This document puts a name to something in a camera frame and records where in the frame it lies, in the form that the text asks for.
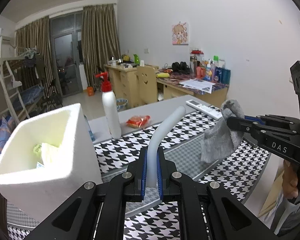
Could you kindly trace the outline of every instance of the air conditioner remote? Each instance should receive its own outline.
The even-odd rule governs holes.
[[[194,109],[199,110],[200,112],[210,116],[211,118],[215,120],[219,120],[222,117],[221,112],[217,111],[216,109],[213,109],[211,107],[205,106],[203,104],[200,104],[197,101],[189,100],[186,101],[186,104]]]

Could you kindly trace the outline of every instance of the red spray nozzle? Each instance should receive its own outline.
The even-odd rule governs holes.
[[[112,91],[111,83],[108,80],[108,72],[103,72],[100,74],[94,75],[96,78],[103,77],[103,83],[101,84],[102,92],[110,92]]]
[[[108,80],[108,72],[103,72],[103,73],[100,73],[100,74],[95,74],[94,75],[96,78],[98,77],[103,77],[103,80],[106,81]]]

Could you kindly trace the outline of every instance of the plastic bag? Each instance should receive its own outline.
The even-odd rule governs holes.
[[[148,121],[150,120],[149,115],[143,115],[143,116],[133,116],[131,117],[127,122],[127,126],[133,127],[133,128],[141,128],[144,127]]]

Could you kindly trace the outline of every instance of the paper document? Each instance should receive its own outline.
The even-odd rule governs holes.
[[[179,84],[183,85],[185,88],[198,89],[203,92],[211,94],[212,86],[214,83],[200,80],[200,79],[190,79],[186,81],[182,81]]]

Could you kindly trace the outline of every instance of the anime poster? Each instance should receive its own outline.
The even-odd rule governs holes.
[[[189,25],[188,23],[179,22],[172,25],[172,44],[189,44]]]

